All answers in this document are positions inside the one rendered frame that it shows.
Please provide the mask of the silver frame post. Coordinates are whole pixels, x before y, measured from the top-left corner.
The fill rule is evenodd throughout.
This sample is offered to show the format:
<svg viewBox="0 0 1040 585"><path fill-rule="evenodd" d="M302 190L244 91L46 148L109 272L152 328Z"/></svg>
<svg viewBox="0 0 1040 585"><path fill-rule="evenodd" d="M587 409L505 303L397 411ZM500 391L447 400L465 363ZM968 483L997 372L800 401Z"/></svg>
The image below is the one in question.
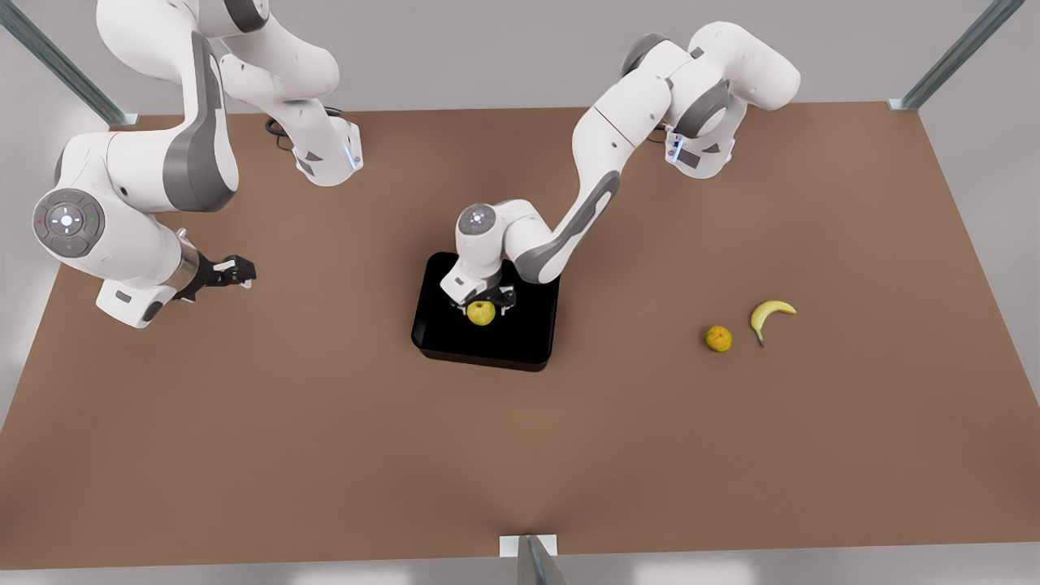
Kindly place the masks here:
<svg viewBox="0 0 1040 585"><path fill-rule="evenodd" d="M516 585L569 585L556 563L557 535L503 535L499 556L515 557Z"/></svg>
<svg viewBox="0 0 1040 585"><path fill-rule="evenodd" d="M99 115L106 125L114 128L137 126L140 116L120 110L114 101L99 90L11 0L0 0L0 25L62 81L94 115Z"/></svg>
<svg viewBox="0 0 1040 585"><path fill-rule="evenodd" d="M972 25L955 41L946 52L933 63L912 88L903 97L887 101L889 110L894 112L919 111L922 105L940 90L963 63L974 55L986 41L1000 29L1012 15L1025 5L1028 0L992 0Z"/></svg>

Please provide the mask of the yellow banana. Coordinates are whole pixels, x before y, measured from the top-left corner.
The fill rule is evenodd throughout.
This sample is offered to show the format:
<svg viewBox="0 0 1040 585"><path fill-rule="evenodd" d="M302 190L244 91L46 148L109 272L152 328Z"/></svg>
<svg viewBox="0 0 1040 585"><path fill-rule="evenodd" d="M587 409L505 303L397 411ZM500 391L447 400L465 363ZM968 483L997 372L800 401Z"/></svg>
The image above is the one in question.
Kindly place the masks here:
<svg viewBox="0 0 1040 585"><path fill-rule="evenodd" d="M772 314L796 314L796 309L791 304L775 300L766 301L754 308L750 317L750 324L761 347L765 347L762 328L764 328L766 319Z"/></svg>

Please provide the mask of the black rectangular tray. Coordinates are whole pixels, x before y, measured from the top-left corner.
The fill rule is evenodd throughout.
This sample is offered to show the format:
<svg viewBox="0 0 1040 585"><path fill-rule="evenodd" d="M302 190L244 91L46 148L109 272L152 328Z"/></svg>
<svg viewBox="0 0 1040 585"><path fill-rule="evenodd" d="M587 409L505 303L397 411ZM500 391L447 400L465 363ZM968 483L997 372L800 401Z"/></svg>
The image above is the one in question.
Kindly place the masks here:
<svg viewBox="0 0 1040 585"><path fill-rule="evenodd" d="M520 371L541 371L553 351L560 280L532 284L519 279L509 260L502 285L512 285L516 303L487 326L469 321L442 292L440 281L457 255L432 254L419 292L411 340L430 359Z"/></svg>

